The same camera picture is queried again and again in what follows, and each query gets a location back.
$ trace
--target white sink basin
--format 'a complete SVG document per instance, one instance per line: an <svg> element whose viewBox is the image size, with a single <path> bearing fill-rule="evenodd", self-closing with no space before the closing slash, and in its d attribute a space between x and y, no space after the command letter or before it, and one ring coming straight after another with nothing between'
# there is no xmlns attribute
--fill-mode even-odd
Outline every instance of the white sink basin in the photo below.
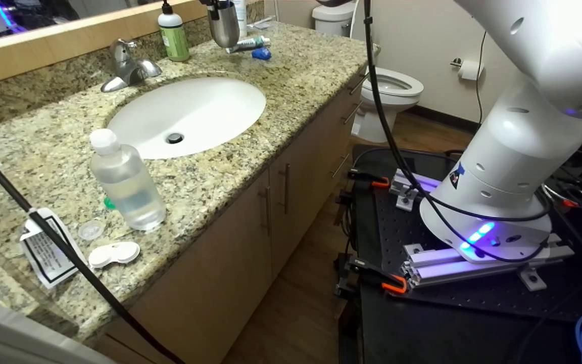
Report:
<svg viewBox="0 0 582 364"><path fill-rule="evenodd" d="M129 102L107 127L145 159L181 158L240 135L265 106L263 90L237 79L183 79Z"/></svg>

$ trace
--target green bottle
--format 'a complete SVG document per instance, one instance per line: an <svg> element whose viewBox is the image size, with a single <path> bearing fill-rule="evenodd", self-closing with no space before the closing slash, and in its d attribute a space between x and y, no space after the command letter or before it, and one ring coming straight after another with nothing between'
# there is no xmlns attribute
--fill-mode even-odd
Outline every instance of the green bottle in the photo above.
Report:
<svg viewBox="0 0 582 364"><path fill-rule="evenodd" d="M162 14L157 17L163 47L169 60L184 62L190 59L189 38L183 17L175 14L168 0L163 0Z"/></svg>

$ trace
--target mirror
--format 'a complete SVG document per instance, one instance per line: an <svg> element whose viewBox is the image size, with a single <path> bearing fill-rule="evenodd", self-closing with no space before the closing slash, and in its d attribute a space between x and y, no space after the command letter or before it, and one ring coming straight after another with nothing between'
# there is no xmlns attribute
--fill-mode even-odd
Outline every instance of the mirror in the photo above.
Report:
<svg viewBox="0 0 582 364"><path fill-rule="evenodd" d="M0 38L157 0L0 0Z"/></svg>
<svg viewBox="0 0 582 364"><path fill-rule="evenodd" d="M207 19L209 11L198 0L169 0L176 14L184 22ZM0 38L0 81L54 65L86 53L109 48L117 38L137 38L157 31L155 19L162 14L162 4L126 8L117 12L46 26L33 32L20 32Z"/></svg>

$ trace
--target bottle cap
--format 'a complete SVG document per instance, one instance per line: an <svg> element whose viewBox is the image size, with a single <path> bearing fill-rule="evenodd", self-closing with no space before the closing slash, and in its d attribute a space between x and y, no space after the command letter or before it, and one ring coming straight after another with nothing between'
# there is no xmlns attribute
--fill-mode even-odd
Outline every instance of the bottle cap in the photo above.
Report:
<svg viewBox="0 0 582 364"><path fill-rule="evenodd" d="M268 48L252 48L250 53L252 59L259 59L259 60L271 60L271 50Z"/></svg>
<svg viewBox="0 0 582 364"><path fill-rule="evenodd" d="M104 199L104 205L106 205L106 210L115 210L115 205L114 205L114 200L112 199Z"/></svg>
<svg viewBox="0 0 582 364"><path fill-rule="evenodd" d="M115 148L117 138L112 129L94 129L89 141L96 152L104 154Z"/></svg>
<svg viewBox="0 0 582 364"><path fill-rule="evenodd" d="M78 228L84 241L96 241L104 235L104 231L106 231L106 222L100 218L88 221L86 224Z"/></svg>
<svg viewBox="0 0 582 364"><path fill-rule="evenodd" d="M175 11L171 11L171 7L169 7L168 0L163 0L163 4L162 4L162 12L163 12L163 14L175 14Z"/></svg>

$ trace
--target plastic bottle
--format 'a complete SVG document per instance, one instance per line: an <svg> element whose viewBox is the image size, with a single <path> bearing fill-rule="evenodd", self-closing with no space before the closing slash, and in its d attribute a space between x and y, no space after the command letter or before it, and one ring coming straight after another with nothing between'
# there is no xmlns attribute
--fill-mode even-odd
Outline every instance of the plastic bottle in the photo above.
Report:
<svg viewBox="0 0 582 364"><path fill-rule="evenodd" d="M246 0L232 0L239 25L239 37L246 37L248 17L246 17Z"/></svg>
<svg viewBox="0 0 582 364"><path fill-rule="evenodd" d="M168 0L163 0L162 14L157 17L157 25L162 26L162 38L169 60L189 60L190 48L184 31L183 17L175 14Z"/></svg>
<svg viewBox="0 0 582 364"><path fill-rule="evenodd" d="M112 129L96 129L89 141L96 152L89 169L126 222L137 231L157 228L166 206L137 149L119 143Z"/></svg>

